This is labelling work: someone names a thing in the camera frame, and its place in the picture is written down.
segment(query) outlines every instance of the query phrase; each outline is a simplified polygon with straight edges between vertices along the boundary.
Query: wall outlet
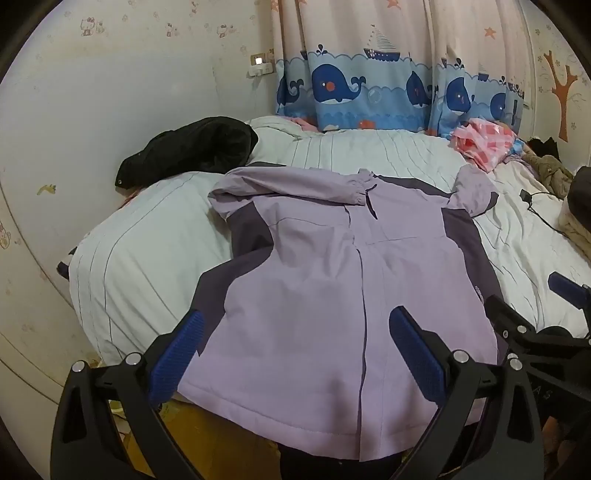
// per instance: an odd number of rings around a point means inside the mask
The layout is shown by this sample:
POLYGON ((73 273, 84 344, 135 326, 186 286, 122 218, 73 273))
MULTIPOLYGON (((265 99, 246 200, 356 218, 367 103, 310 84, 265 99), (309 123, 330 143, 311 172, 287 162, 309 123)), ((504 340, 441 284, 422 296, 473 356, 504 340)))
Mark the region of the wall outlet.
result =
POLYGON ((255 53, 251 55, 251 65, 262 65, 267 62, 267 57, 264 53, 255 53))
POLYGON ((272 63, 261 63, 259 65, 252 65, 248 68, 248 74, 251 77, 260 77, 262 75, 269 75, 273 73, 272 63))

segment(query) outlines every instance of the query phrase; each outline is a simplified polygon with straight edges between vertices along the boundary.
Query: metal screw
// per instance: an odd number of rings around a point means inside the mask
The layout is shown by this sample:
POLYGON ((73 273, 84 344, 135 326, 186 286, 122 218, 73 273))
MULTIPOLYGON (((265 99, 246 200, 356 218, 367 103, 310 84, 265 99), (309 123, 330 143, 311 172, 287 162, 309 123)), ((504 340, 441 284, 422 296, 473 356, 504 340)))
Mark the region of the metal screw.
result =
POLYGON ((140 353, 130 353, 128 356, 125 357, 125 363, 128 365, 137 365, 142 361, 142 356, 140 353))
POLYGON ((523 364, 517 358, 512 358, 511 361, 509 362, 509 365, 511 366, 511 368, 513 370, 517 370, 517 371, 519 371, 523 368, 523 364))
POLYGON ((470 355, 464 350, 456 350, 453 352, 453 359, 459 364, 465 364, 470 359, 470 355))
POLYGON ((74 365, 72 365, 72 371, 79 374, 80 372, 82 372, 84 370, 85 366, 86 366, 86 364, 84 363, 84 361, 78 360, 74 365))

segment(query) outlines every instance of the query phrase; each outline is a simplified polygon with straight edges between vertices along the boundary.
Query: tree wall decal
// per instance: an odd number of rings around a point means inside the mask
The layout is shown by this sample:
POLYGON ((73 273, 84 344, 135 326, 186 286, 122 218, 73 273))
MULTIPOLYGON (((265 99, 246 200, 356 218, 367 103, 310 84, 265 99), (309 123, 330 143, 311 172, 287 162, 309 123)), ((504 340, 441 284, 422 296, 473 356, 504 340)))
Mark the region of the tree wall decal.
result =
POLYGON ((554 77, 554 88, 552 88, 552 93, 558 97, 560 101, 560 133, 558 134, 558 138, 564 140, 565 142, 569 141, 569 133, 566 124, 566 102, 569 99, 569 89, 570 86, 579 78, 576 75, 572 75, 570 73, 570 66, 566 66, 566 84, 562 85, 558 81, 558 77, 556 76, 556 70, 554 69, 554 59, 552 57, 552 50, 549 50, 548 53, 544 53, 544 58, 550 65, 550 70, 552 70, 552 76, 554 77))

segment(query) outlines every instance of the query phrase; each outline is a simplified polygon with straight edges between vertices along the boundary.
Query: white duvet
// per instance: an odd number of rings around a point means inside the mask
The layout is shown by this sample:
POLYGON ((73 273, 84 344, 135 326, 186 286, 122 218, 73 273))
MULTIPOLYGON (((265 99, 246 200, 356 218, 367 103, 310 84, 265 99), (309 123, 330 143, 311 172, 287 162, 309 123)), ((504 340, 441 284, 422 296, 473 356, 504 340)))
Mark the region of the white duvet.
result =
MULTIPOLYGON (((450 192, 463 157, 441 138, 407 131, 349 130, 316 134, 279 117, 251 121, 259 135, 252 161, 343 174, 367 168, 414 177, 450 192)), ((552 293, 559 271, 591 284, 591 267, 567 239, 533 213, 519 193, 545 191, 518 162, 489 174, 499 190, 494 209, 475 219, 505 300, 538 330, 561 325, 587 334, 584 315, 552 293)), ((207 194, 219 175, 186 173, 163 180, 117 211, 80 244, 70 264, 70 292, 82 326, 108 364, 145 351, 187 312, 204 271, 230 259, 225 225, 207 194)), ((534 207, 556 225, 561 202, 534 197, 534 207)))

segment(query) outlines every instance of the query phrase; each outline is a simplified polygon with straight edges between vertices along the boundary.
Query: blue gripper pad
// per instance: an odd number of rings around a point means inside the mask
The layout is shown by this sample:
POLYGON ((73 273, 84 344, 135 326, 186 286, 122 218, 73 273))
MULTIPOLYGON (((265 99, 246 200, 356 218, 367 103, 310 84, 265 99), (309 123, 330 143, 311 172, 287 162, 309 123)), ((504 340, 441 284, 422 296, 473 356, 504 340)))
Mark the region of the blue gripper pad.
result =
POLYGON ((446 401, 445 372, 421 337, 421 329, 403 307, 390 313, 390 335, 423 397, 441 407, 446 401))
POLYGON ((587 305, 587 291, 565 276, 554 272, 548 277, 548 286, 554 293, 560 295, 567 302, 579 310, 587 305))
POLYGON ((172 398, 203 337, 205 321, 200 311, 189 312, 181 321, 184 325, 160 356, 150 375, 148 401, 153 407, 172 398))

